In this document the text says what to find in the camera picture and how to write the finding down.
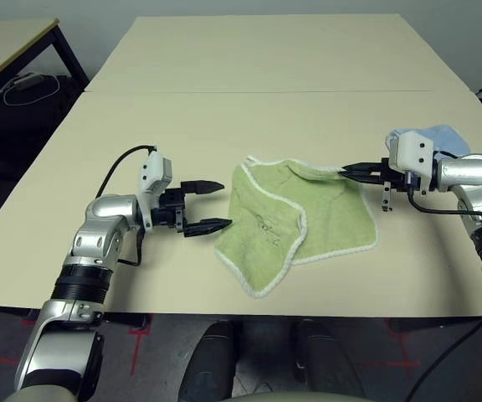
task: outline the floor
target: floor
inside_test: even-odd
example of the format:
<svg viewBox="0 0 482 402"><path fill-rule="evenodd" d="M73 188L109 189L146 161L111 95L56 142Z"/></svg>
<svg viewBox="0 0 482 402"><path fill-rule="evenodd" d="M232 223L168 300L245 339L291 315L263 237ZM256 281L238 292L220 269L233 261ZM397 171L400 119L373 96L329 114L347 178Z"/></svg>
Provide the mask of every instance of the floor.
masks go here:
<svg viewBox="0 0 482 402"><path fill-rule="evenodd" d="M12 189L0 182L0 205ZM105 323L104 363L93 401L176 401L194 346L224 317L152 316L145 330ZM322 318L351 357L367 398L402 401L421 373L475 321L396 332L385 318ZM288 317L245 317L242 354L233 395L305 389L292 374ZM32 321L0 312L0 401L13 392L13 376ZM429 376L415 401L482 400L482 328Z"/></svg>

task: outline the red tape mark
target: red tape mark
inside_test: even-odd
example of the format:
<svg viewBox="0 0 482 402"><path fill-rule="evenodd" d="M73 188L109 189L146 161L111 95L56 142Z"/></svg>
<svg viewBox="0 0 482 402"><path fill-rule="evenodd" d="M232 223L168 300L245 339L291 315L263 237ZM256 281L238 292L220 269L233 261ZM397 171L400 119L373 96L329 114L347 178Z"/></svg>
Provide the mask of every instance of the red tape mark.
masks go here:
<svg viewBox="0 0 482 402"><path fill-rule="evenodd" d="M397 339L397 344L399 345L399 347L401 349L401 356L403 356L402 363L405 363L403 365L403 367L405 369L405 374L407 375L408 379L412 379L413 378L413 367L414 367L414 365L411 365L409 363L414 363L414 362L411 362L410 360L408 360L408 353L407 353L407 349L405 348L405 339L407 339L410 335L407 334L407 333L399 333L399 332L392 331L392 329L390 328L390 319L389 318L384 319L384 325L386 326L388 336L390 338Z"/></svg>
<svg viewBox="0 0 482 402"><path fill-rule="evenodd" d="M137 359L139 358L139 349L141 348L141 339L142 337L149 335L151 331L151 322L153 320L154 315L150 314L150 321L148 325L144 329L133 329L131 328L128 333L130 335L136 335L137 338L135 340L135 349L133 350L133 359L131 360L131 371L130 375L135 374L136 367L137 367Z"/></svg>
<svg viewBox="0 0 482 402"><path fill-rule="evenodd" d="M20 364L18 360L12 360L11 358L0 358L0 363L14 364L14 365Z"/></svg>

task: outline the black table leg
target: black table leg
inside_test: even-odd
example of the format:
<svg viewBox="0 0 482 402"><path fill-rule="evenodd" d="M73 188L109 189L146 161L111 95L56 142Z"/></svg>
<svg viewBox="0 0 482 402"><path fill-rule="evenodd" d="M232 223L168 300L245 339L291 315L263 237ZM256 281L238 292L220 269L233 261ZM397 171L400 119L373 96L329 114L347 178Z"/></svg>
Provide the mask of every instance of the black table leg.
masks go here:
<svg viewBox="0 0 482 402"><path fill-rule="evenodd" d="M85 87L90 82L89 77L87 77L87 74L85 74L85 72L83 71L81 64L79 64L79 61L76 59L74 52L70 48L70 45L68 44L68 42L66 42L66 38L64 37L59 27L54 27L51 30L51 33L55 37L53 46L55 50L57 50L59 57L63 60L64 65L66 66L72 77L74 77L74 79L77 81L81 89L85 90Z"/></svg>

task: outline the power cord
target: power cord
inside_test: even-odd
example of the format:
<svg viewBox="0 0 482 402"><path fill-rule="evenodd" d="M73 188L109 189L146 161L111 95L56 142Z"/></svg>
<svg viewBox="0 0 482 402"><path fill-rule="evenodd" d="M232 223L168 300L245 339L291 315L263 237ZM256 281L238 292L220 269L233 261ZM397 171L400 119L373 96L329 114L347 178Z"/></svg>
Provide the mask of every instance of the power cord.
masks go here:
<svg viewBox="0 0 482 402"><path fill-rule="evenodd" d="M474 215L482 216L481 211L464 211L460 209L429 209L422 207L414 201L414 188L412 186L408 187L407 190L408 202L419 212L424 212L426 214L439 214L439 215Z"/></svg>
<svg viewBox="0 0 482 402"><path fill-rule="evenodd" d="M137 147L133 147L131 149L128 149L126 152L124 152L122 155L118 157L118 159L115 160L115 163L110 167L109 172L104 178L104 181L101 183L100 189L98 190L98 193L96 193L96 198L101 197L101 194L103 194L105 187L107 186L107 183L110 180L110 177L113 175L115 172L116 168L120 163L128 156L131 155L133 152L139 151L141 149L146 149L148 151L148 155L151 154L152 151L156 151L156 147L153 145L139 145Z"/></svg>
<svg viewBox="0 0 482 402"><path fill-rule="evenodd" d="M447 151L434 151L433 156L436 155L437 153L439 153L441 155L445 155L446 157L452 157L453 159L459 159L459 157L457 157L453 153L447 152Z"/></svg>
<svg viewBox="0 0 482 402"><path fill-rule="evenodd" d="M31 74L35 74L35 72L29 72L27 73L25 76L27 75L31 75ZM31 100L30 102L24 102L24 103L10 103L8 100L7 100L7 94L14 89L14 83L9 87L7 88L4 92L3 92L3 103L6 105L6 106L28 106L28 105L32 105L34 103L37 103L37 102L40 102L41 100L43 99L46 99L46 98L49 98L50 96L53 96L55 95L57 92L60 91L60 82L59 82L59 79L57 78L56 75L43 75L45 77L51 77L55 80L56 84L57 84L57 87L55 88L55 90L53 90L52 92L48 93L47 95L43 95L43 96L40 96L39 98L35 99L35 100Z"/></svg>
<svg viewBox="0 0 482 402"><path fill-rule="evenodd" d="M101 197L101 194L103 194L105 187L107 187L107 183L109 182L111 176L115 172L116 168L120 163L128 156L131 155L133 152L140 151L141 149L146 149L148 151L148 155L151 154L152 151L156 151L157 148L152 146L152 145L139 145L137 147L133 147L131 149L128 149L126 152L124 152L122 155L120 155L113 165L110 167L109 172L104 178L104 181L101 183L100 188L98 189L98 193L96 193L96 198ZM129 260L124 260L124 259L119 259L118 262L121 264L125 265L131 265L131 266L139 266L142 262L142 241L144 240L144 229L140 228L137 230L136 233L136 248L137 248L137 261L129 261Z"/></svg>
<svg viewBox="0 0 482 402"><path fill-rule="evenodd" d="M474 335L479 329L482 327L482 318L481 320L472 328L470 329L465 335L457 339L452 345L450 345L447 349L444 350L440 356L437 357L436 360L423 372L421 377L416 381L416 384L412 387L410 392L405 399L405 402L411 402L414 395L418 392L418 389L422 386L425 382L427 377L437 368L444 360L447 358L456 348L462 345L467 339L469 339L472 335Z"/></svg>

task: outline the white table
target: white table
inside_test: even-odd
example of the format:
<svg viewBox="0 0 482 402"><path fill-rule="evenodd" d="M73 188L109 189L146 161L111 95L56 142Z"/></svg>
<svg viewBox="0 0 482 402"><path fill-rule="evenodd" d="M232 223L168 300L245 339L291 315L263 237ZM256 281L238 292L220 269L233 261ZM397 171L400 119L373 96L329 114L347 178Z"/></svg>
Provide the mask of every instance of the white table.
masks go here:
<svg viewBox="0 0 482 402"><path fill-rule="evenodd" d="M136 144L157 144L180 180L209 179L226 191L187 196L190 220L225 217L231 173L244 157L297 157L341 166L380 160L394 127L447 123L482 152L482 106L465 91L281 94L83 94L0 211L0 306L40 307L85 207L112 162ZM134 193L143 158L122 163L107 193ZM480 260L460 219L420 214L400 195L380 208L368 252L293 266L264 299L247 296L213 254L214 235L184 239L169 229L147 236L140 267L120 265L107 308L361 317L482 314ZM428 205L453 209L452 194Z"/></svg>
<svg viewBox="0 0 482 402"><path fill-rule="evenodd" d="M87 91L467 90L396 14L141 17Z"/></svg>

